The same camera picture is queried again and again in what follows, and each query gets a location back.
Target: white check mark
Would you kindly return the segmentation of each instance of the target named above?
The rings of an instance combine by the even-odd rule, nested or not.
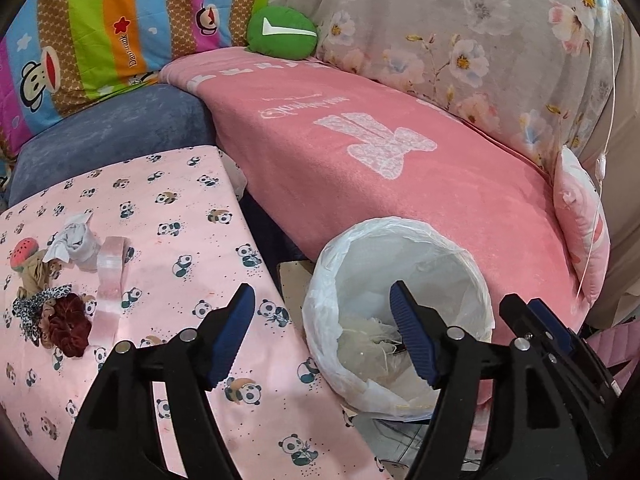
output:
[[[273,34],[300,34],[302,36],[318,36],[312,30],[305,30],[304,28],[290,28],[290,27],[274,27],[269,23],[267,18],[264,18],[262,22],[262,35],[272,36]]]

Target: dark red velvet scrunchie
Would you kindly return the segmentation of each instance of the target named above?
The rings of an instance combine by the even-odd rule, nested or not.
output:
[[[49,337],[66,357],[82,357],[89,345],[91,322],[84,316],[84,301],[75,294],[56,300],[49,317]]]

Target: colorful striped fabric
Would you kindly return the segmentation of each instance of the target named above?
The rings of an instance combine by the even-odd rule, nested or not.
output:
[[[172,59],[246,44],[267,0],[27,0],[0,42],[0,186],[58,121],[156,81]]]

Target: brown scrunchie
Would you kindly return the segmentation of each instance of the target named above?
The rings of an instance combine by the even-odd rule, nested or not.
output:
[[[43,348],[53,348],[53,341],[49,335],[49,317],[56,313],[56,309],[53,307],[56,304],[56,300],[47,300],[42,305],[42,316],[38,327],[40,328],[40,343]]]
[[[84,316],[84,302],[75,294],[56,300],[49,317],[49,336],[67,357],[82,357],[89,345],[91,322]]]

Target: red star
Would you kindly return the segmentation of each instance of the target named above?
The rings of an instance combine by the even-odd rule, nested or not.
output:
[[[113,24],[113,28],[116,34],[126,34],[127,27],[129,27],[130,23],[131,22],[129,20],[127,20],[124,16],[122,16],[119,22],[116,22]]]

